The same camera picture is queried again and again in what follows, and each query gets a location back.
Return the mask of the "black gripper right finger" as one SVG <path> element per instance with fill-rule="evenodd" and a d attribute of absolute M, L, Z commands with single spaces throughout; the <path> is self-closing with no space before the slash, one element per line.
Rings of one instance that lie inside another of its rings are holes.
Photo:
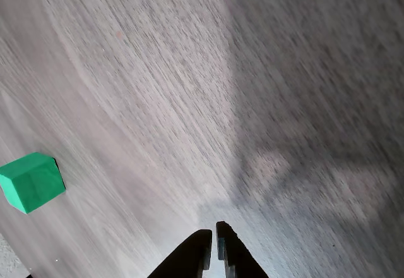
<path fill-rule="evenodd" d="M 229 224 L 225 221 L 217 222 L 216 232 L 218 259 L 224 262 L 226 278 L 268 278 Z"/>

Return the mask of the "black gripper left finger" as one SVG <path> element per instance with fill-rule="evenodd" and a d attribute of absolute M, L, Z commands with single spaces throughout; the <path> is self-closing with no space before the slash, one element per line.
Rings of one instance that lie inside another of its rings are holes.
<path fill-rule="evenodd" d="M 200 229 L 187 237 L 148 276 L 202 277 L 210 268 L 212 230 Z"/>

